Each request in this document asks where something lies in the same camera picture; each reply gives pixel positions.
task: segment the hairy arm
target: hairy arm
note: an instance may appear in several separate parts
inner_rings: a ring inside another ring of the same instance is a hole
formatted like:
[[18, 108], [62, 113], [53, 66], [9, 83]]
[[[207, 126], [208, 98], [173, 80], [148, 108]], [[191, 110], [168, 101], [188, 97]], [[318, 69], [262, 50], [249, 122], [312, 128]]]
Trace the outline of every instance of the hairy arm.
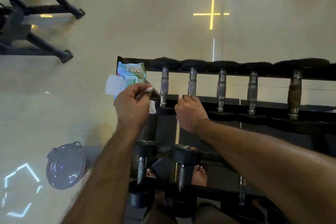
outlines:
[[336, 223], [334, 158], [216, 124], [198, 98], [184, 99], [175, 107], [180, 126], [209, 143], [293, 223]]
[[61, 224], [123, 223], [134, 142], [149, 115], [150, 85], [129, 86], [115, 100], [118, 126]]

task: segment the forearm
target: forearm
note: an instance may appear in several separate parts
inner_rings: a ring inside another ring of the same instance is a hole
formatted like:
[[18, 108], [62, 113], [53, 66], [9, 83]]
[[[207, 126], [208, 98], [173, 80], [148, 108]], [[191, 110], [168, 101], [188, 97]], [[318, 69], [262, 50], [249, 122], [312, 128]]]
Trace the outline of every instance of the forearm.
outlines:
[[199, 123], [197, 136], [212, 145], [239, 173], [295, 223], [335, 218], [336, 161], [280, 139]]
[[117, 129], [62, 224], [123, 223], [137, 133]]

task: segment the hand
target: hand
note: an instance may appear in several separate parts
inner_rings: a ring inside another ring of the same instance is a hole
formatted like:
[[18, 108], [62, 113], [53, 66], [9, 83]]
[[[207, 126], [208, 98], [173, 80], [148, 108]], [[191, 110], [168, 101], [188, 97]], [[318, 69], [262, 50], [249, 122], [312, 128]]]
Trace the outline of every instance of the hand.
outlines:
[[119, 93], [114, 101], [118, 117], [118, 128], [126, 128], [139, 133], [149, 116], [149, 93], [143, 93], [139, 101], [135, 100], [137, 94], [149, 87], [150, 84], [136, 83], [128, 86]]
[[195, 134], [198, 123], [203, 119], [209, 119], [198, 97], [184, 96], [175, 105], [176, 117], [180, 127]]

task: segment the bare foot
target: bare foot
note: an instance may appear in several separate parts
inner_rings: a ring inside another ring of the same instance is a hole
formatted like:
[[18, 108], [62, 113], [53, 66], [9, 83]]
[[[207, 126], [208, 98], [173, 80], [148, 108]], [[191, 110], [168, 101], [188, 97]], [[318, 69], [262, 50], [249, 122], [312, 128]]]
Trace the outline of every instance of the bare foot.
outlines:
[[206, 186], [208, 177], [205, 175], [205, 170], [199, 165], [195, 166], [192, 173], [191, 184], [198, 186]]
[[154, 174], [152, 169], [148, 168], [146, 172], [146, 177], [156, 178], [156, 175]]

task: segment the white tile floor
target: white tile floor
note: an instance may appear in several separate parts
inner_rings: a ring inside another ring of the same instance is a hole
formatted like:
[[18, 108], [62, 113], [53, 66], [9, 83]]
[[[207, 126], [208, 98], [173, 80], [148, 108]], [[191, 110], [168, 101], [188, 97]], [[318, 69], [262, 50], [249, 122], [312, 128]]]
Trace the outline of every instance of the white tile floor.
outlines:
[[[55, 4], [54, 0], [24, 0]], [[117, 56], [207, 61], [319, 57], [336, 62], [335, 0], [69, 0], [79, 21], [34, 32], [74, 58], [0, 56], [1, 223], [59, 223], [80, 185], [52, 189], [46, 155], [64, 143], [105, 143], [116, 115], [104, 93]], [[160, 75], [148, 80], [159, 88]], [[188, 74], [170, 74], [171, 94], [187, 92]], [[229, 76], [227, 97], [246, 99], [247, 77]], [[217, 76], [199, 75], [197, 94], [216, 95]], [[259, 79], [258, 99], [286, 102], [288, 79]], [[304, 81], [302, 104], [336, 105], [336, 82]]]

